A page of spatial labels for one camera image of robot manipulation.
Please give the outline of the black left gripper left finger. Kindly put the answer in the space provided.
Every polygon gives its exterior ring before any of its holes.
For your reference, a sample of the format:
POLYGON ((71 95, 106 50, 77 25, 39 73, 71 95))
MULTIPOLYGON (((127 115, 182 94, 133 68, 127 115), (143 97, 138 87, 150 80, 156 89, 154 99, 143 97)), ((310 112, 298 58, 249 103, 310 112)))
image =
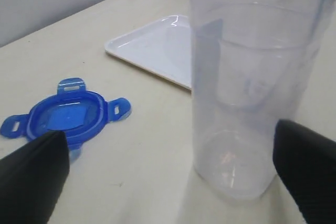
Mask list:
POLYGON ((70 170, 64 132, 51 131, 1 159, 1 223, 47 223, 70 170))

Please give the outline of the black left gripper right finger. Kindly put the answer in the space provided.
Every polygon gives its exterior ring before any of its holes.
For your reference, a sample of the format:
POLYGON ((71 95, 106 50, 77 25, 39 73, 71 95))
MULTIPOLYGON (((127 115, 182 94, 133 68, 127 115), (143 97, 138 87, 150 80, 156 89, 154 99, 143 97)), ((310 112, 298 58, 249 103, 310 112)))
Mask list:
POLYGON ((335 223, 335 141, 279 120, 272 161, 306 223, 335 223))

